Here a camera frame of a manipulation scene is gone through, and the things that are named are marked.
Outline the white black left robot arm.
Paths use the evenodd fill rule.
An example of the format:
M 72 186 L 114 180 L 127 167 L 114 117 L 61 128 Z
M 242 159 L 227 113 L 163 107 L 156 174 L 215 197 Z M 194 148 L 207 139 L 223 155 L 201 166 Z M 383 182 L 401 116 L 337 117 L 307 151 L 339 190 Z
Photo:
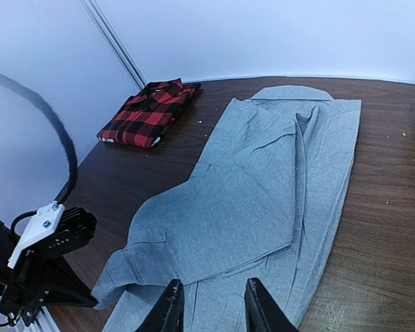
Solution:
M 67 209 L 53 234 L 34 243 L 8 267 L 19 237 L 0 221 L 0 328 L 19 321 L 30 326 L 43 306 L 93 308 L 98 301 L 76 275 L 64 255 L 94 237 L 97 221 L 81 207 Z

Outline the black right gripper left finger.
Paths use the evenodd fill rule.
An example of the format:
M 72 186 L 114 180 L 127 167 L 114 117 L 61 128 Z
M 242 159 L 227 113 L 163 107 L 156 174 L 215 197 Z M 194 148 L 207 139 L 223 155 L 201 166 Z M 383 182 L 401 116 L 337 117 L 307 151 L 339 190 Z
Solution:
M 179 279 L 173 279 L 136 332 L 182 332 L 185 294 Z

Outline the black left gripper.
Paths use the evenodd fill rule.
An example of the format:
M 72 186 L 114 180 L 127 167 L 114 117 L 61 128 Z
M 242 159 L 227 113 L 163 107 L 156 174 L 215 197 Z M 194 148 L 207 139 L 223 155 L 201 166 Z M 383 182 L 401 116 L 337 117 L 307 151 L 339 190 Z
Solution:
M 33 250 L 24 250 L 11 270 L 0 300 L 0 314 L 10 325 L 33 324 L 44 306 L 93 308 L 98 301 L 63 257 L 42 263 Z

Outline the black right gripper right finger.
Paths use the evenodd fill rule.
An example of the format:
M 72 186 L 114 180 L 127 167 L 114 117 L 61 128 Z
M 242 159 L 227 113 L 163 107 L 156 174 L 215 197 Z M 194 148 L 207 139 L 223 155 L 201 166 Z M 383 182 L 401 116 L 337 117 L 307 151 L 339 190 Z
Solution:
M 262 282 L 250 278 L 246 282 L 246 331 L 297 332 Z

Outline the grey long sleeve shirt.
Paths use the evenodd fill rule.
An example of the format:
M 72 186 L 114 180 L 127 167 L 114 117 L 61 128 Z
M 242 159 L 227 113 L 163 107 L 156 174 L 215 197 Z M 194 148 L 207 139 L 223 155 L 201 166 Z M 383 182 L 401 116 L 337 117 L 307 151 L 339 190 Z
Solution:
M 165 287 L 185 287 L 186 331 L 245 331 L 256 277 L 293 324 L 313 299 L 338 228 L 362 103 L 305 86 L 233 99 L 190 178 L 134 214 L 92 294 L 105 331 L 134 331 Z

